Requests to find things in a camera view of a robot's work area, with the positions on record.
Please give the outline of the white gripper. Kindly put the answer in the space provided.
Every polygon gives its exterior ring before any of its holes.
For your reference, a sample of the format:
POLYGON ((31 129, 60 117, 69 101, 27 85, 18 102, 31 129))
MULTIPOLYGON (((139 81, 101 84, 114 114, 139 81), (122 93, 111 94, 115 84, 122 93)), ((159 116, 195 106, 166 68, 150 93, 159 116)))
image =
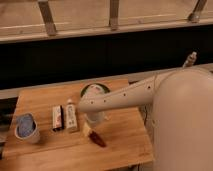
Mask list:
POLYGON ((103 123, 106 120, 106 115, 104 112, 97 113, 86 113, 85 114, 85 123, 83 125, 83 134, 88 137, 91 132, 91 127, 96 127, 99 124, 103 123))

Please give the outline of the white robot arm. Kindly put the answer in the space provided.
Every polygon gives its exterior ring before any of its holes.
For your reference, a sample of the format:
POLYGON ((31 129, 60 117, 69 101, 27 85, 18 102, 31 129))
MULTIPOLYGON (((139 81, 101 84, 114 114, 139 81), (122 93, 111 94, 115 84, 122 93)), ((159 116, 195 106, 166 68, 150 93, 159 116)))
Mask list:
POLYGON ((151 103, 153 171, 213 171, 213 73, 188 67, 81 98, 87 114, 151 103))

